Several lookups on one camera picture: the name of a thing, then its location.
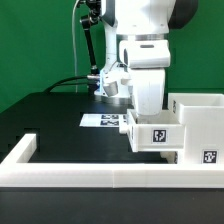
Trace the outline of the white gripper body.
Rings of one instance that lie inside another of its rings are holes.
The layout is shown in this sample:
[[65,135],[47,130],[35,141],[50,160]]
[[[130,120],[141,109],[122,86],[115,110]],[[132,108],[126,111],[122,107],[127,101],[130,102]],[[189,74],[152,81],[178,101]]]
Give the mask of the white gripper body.
[[156,116],[162,110],[165,70],[130,69],[133,104],[139,116]]

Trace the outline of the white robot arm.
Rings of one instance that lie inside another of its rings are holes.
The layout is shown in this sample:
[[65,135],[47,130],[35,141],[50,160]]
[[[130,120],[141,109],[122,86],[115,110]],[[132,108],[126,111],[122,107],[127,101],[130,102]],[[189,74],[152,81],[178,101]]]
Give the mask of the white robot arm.
[[112,101],[131,100],[135,113],[161,113],[165,69],[171,54],[166,39],[196,14],[199,0],[101,0],[106,63],[98,94]]

